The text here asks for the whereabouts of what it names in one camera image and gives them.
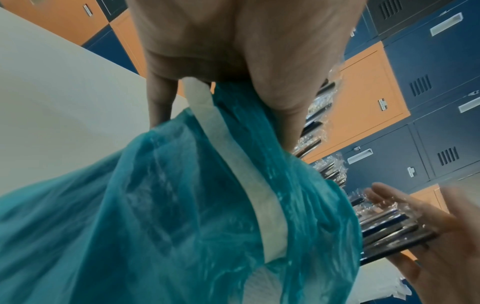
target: human hand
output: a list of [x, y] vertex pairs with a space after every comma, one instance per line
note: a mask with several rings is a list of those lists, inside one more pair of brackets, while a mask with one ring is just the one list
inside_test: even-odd
[[147, 62], [150, 126], [170, 118], [178, 80], [251, 78], [286, 150], [339, 61], [366, 0], [127, 0]]
[[402, 253], [388, 257], [415, 288], [423, 304], [480, 303], [480, 208], [456, 188], [441, 193], [451, 214], [399, 190], [374, 183], [365, 194], [373, 203], [405, 202], [438, 238], [411, 248], [418, 264]]

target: plastic bag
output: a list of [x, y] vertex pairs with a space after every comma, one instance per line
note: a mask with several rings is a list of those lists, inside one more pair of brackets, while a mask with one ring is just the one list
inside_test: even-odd
[[241, 303], [261, 268], [281, 303], [345, 302], [362, 250], [345, 194], [282, 150], [251, 83], [217, 84], [215, 106], [185, 91], [191, 109], [124, 150], [0, 198], [1, 303]]

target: translucent plastic bag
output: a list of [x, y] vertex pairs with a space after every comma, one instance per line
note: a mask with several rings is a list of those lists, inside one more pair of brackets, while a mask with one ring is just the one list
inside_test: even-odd
[[191, 109], [124, 150], [0, 198], [0, 303], [240, 303], [262, 267], [282, 303], [345, 302], [347, 197], [281, 149], [250, 83], [185, 88]]

